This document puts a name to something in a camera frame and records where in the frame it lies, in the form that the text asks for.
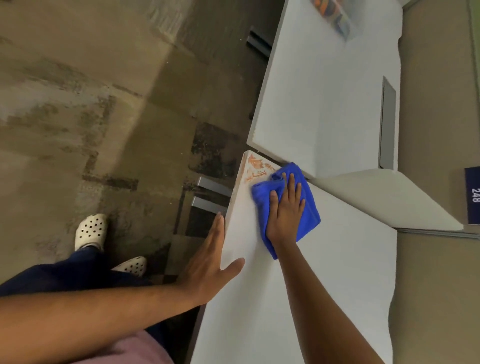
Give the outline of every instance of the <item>person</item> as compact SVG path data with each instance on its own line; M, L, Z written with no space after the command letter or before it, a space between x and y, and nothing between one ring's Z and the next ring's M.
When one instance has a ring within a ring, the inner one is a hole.
M305 201L293 175L288 183L284 179L281 200L270 194L266 234L278 255L305 363L383 363L298 248ZM31 267L0 286L0 363L172 363L162 347L161 322L209 302L245 264L239 258L220 269L225 236L220 214L169 285L153 286L141 278L142 257L109 270L105 234L106 217L89 216L76 232L70 258Z

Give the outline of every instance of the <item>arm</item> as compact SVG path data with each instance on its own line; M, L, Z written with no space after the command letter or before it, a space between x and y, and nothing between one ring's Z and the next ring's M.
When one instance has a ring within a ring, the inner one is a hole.
M242 269L220 270L223 217L172 285L0 298L0 363L64 363L211 300Z
M280 203L270 194L266 234L282 268L303 359L307 364L383 364L377 353L330 297L296 245L305 207L301 184L290 175Z

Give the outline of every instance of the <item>pants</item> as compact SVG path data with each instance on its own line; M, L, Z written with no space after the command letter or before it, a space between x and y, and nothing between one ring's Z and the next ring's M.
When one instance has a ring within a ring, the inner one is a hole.
M0 285L0 297L37 292L83 291L113 287L141 287L150 281L131 273L109 269L105 254L88 246L55 264L33 266ZM164 345L164 327L157 323L145 329Z

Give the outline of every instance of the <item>pink shirt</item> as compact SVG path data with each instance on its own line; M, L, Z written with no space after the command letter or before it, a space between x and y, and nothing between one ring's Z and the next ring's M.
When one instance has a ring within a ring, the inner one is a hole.
M95 357L72 364L173 364L164 348L142 330L117 341Z

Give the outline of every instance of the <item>cubicle wall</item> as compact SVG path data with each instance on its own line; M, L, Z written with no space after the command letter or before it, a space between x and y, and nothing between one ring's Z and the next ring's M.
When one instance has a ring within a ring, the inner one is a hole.
M464 224L463 168L480 166L470 21L467 0L420 0L404 13L399 47L398 170ZM478 363L480 241L399 234L397 267L394 363Z

